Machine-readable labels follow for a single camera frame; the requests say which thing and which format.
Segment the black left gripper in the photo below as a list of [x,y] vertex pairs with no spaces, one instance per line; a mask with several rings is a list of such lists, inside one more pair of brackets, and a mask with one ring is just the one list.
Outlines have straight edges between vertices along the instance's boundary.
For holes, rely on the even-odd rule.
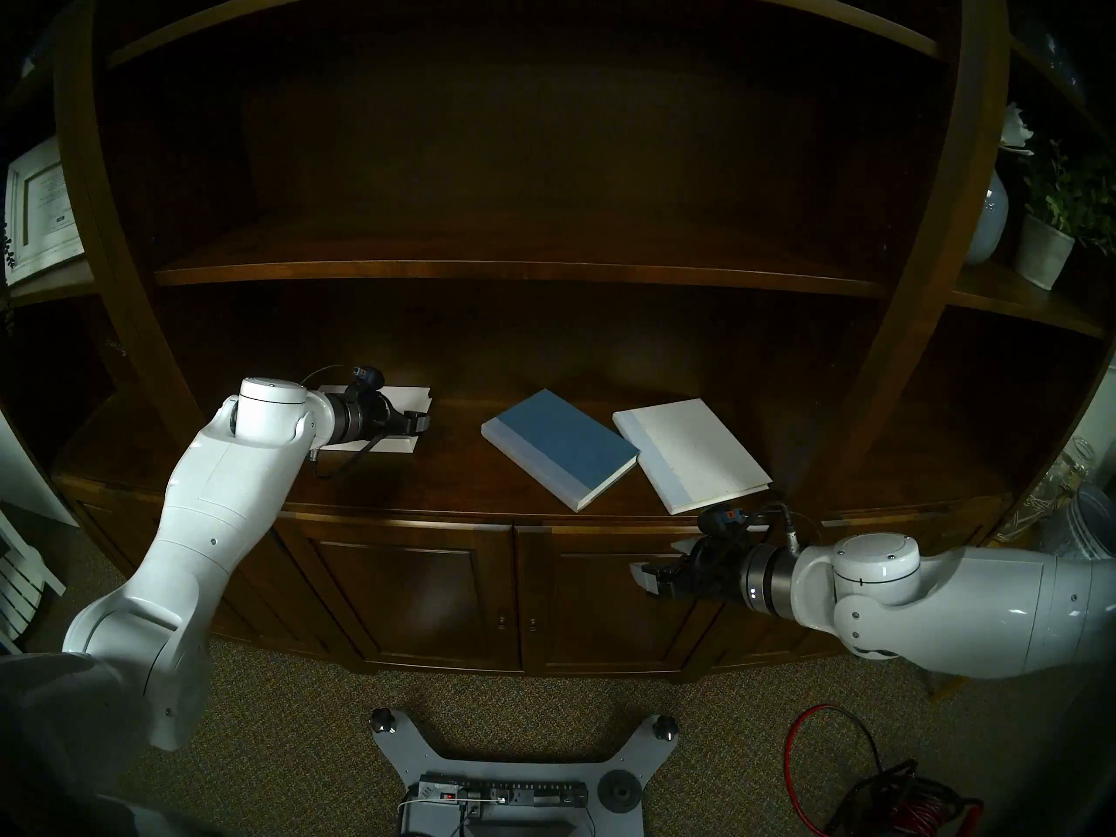
[[379,389],[349,388],[347,420],[348,442],[378,442],[392,436],[420,436],[429,430],[431,415],[426,412],[404,415]]

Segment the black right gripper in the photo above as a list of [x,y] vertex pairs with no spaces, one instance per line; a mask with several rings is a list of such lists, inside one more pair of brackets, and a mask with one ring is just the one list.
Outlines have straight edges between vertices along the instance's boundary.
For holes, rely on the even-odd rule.
[[672,564],[631,562],[639,588],[653,597],[745,598],[747,558],[750,536],[737,538],[694,536],[674,541],[680,556]]

